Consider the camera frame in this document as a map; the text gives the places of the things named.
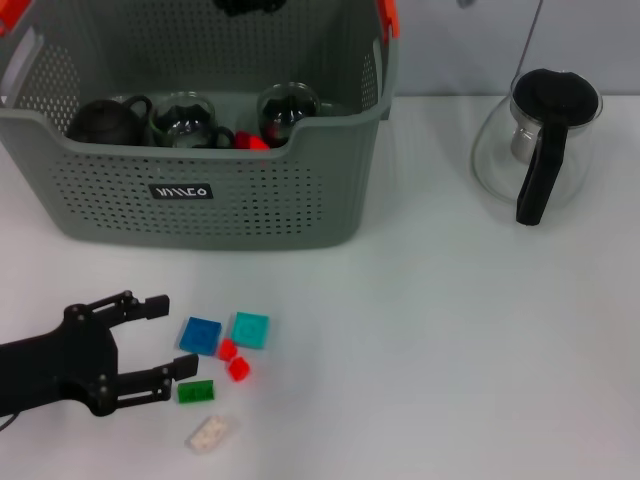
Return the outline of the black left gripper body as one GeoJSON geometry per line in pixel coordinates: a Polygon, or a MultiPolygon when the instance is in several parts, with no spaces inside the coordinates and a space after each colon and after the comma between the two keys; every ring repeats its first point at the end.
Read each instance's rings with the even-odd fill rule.
{"type": "Polygon", "coordinates": [[[1,346],[1,414],[21,413],[63,400],[78,401],[104,417],[117,408],[118,349],[110,328],[116,307],[64,311],[49,333],[1,346]]]}

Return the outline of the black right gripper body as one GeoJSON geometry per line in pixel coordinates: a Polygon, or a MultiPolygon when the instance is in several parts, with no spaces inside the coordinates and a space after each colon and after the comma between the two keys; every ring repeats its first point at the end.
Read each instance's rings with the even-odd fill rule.
{"type": "Polygon", "coordinates": [[[271,14],[281,9],[286,0],[213,0],[213,4],[227,16],[235,17],[252,12],[271,14]]]}

